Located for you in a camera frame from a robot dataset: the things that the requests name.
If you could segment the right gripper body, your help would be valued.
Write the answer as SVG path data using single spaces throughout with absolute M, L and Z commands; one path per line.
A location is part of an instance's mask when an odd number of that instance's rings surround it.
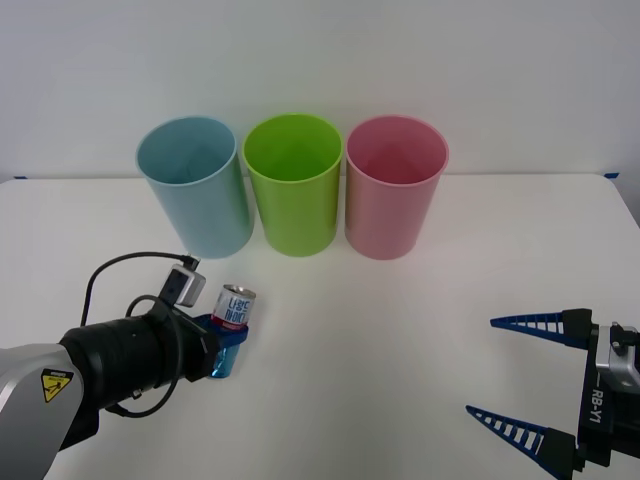
M 609 466 L 613 430 L 612 393 L 595 364 L 599 326 L 591 327 L 578 424 L 578 453 L 585 461 Z

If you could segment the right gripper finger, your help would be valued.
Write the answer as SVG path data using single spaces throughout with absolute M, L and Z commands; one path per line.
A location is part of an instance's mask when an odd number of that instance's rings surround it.
M 590 309 L 500 317 L 491 319 L 490 325 L 582 350 L 589 348 L 593 328 Z
M 574 472 L 583 471 L 573 435 L 471 405 L 466 405 L 465 410 L 555 479 L 570 480 Z

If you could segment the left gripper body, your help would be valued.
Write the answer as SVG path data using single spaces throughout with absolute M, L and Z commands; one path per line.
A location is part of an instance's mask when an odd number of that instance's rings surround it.
M 218 338 L 204 329 L 194 317 L 174 309 L 181 332 L 182 367 L 179 378 L 195 382 L 208 377 L 213 370 L 218 353 Z M 171 320 L 166 317 L 159 323 L 158 339 L 163 354 L 159 383 L 170 383 L 177 368 L 177 340 Z

